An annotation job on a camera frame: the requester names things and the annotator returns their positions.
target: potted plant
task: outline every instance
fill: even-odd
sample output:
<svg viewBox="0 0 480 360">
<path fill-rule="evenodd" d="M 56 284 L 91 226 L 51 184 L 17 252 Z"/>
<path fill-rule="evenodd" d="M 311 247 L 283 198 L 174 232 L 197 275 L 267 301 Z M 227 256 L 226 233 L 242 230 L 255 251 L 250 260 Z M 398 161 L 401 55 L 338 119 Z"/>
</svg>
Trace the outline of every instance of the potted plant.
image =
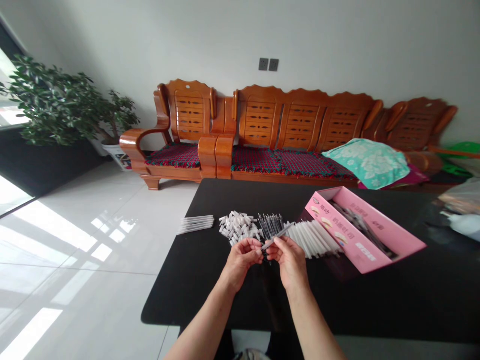
<svg viewBox="0 0 480 360">
<path fill-rule="evenodd" d="M 12 82 L 0 82 L 0 93 L 18 103 L 24 124 L 22 136 L 29 144 L 73 145 L 80 139 L 102 137 L 102 147 L 120 165 L 131 171 L 130 159 L 120 148 L 121 134 L 139 123 L 134 102 L 109 92 L 105 99 L 83 72 L 69 75 L 54 66 L 47 68 L 33 58 L 17 55 Z"/>
</svg>

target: forearm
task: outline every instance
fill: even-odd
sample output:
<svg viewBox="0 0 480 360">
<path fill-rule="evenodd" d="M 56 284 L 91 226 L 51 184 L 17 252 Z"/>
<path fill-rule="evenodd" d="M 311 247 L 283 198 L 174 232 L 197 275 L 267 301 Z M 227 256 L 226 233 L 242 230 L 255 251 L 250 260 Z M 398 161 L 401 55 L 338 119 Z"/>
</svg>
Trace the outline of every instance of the forearm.
<svg viewBox="0 0 480 360">
<path fill-rule="evenodd" d="M 235 292 L 219 280 L 165 359 L 213 359 L 222 340 L 234 298 Z"/>
<path fill-rule="evenodd" d="M 304 358 L 306 360 L 346 359 L 310 287 L 303 286 L 287 294 Z"/>
</svg>

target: white plastic bag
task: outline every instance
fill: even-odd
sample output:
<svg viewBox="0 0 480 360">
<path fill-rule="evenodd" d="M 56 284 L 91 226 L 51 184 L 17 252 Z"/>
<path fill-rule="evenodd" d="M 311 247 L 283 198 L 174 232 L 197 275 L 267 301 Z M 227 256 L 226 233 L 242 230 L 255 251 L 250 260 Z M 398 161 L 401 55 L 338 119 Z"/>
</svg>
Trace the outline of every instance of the white plastic bag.
<svg viewBox="0 0 480 360">
<path fill-rule="evenodd" d="M 480 215 L 480 178 L 473 177 L 438 197 L 447 208 L 460 214 Z"/>
</svg>

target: wooden armchair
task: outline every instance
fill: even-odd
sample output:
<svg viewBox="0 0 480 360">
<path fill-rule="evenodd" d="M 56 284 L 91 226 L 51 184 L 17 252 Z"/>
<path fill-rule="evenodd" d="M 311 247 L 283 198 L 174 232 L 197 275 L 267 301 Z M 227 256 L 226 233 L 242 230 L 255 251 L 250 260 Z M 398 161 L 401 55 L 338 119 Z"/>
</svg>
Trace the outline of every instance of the wooden armchair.
<svg viewBox="0 0 480 360">
<path fill-rule="evenodd" d="M 234 134 L 218 137 L 218 178 L 311 185 L 341 181 L 350 187 L 357 186 L 353 174 L 318 153 L 359 137 L 383 107 L 365 94 L 332 97 L 320 90 L 284 93 L 256 85 L 237 90 L 233 104 L 239 145 L 233 146 Z"/>
<path fill-rule="evenodd" d="M 150 190 L 158 190 L 162 178 L 195 182 L 215 178 L 217 135 L 211 134 L 210 127 L 211 119 L 217 117 L 216 90 L 198 81 L 178 79 L 167 85 L 160 84 L 153 96 L 156 127 L 131 129 L 120 138 L 120 146 L 130 156 L 133 171 L 140 175 Z M 224 103 L 220 105 L 223 112 Z M 140 144 L 143 137 L 152 133 L 161 133 L 166 146 L 147 157 Z"/>
<path fill-rule="evenodd" d="M 444 165 L 435 153 L 448 153 L 438 147 L 440 137 L 452 121 L 458 108 L 448 106 L 441 99 L 426 97 L 401 101 L 391 109 L 384 109 L 361 137 L 390 145 L 405 154 L 407 161 L 432 176 Z"/>
</svg>

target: black tabletop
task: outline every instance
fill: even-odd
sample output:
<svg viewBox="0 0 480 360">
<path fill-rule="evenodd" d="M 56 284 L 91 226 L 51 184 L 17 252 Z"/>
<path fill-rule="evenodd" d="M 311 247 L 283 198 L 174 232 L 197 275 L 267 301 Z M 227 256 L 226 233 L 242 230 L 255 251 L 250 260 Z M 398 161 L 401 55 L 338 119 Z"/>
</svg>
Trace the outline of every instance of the black tabletop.
<svg viewBox="0 0 480 360">
<path fill-rule="evenodd" d="M 321 186 L 204 179 L 187 217 L 232 210 L 282 214 L 298 221 Z M 435 223 L 436 195 L 352 189 L 428 247 L 362 275 L 342 256 L 307 260 L 313 294 L 336 335 L 480 343 L 480 244 Z M 212 229 L 179 235 L 163 264 L 141 320 L 187 326 L 217 282 L 229 241 Z M 293 328 L 277 263 L 250 269 L 227 327 L 260 331 Z"/>
</svg>

